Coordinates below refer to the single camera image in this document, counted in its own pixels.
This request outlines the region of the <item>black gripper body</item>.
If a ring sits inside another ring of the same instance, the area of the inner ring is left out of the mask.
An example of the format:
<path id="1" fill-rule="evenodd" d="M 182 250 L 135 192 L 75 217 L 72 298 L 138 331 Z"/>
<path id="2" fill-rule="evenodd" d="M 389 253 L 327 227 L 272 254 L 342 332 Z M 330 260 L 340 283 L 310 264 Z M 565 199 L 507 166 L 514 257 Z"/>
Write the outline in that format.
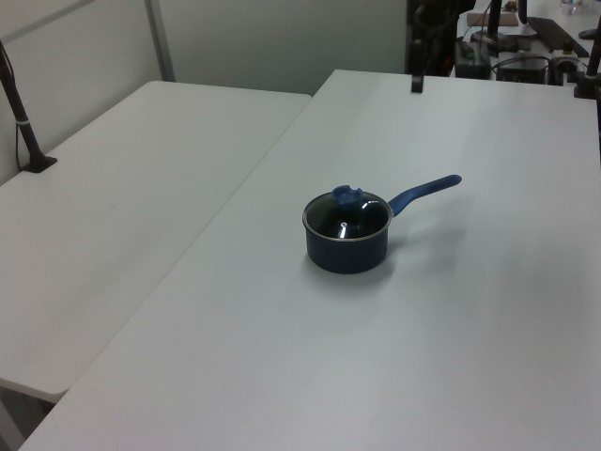
<path id="1" fill-rule="evenodd" d="M 424 73 L 424 42 L 415 39 L 409 48 L 409 72 L 412 76 L 422 76 Z"/>

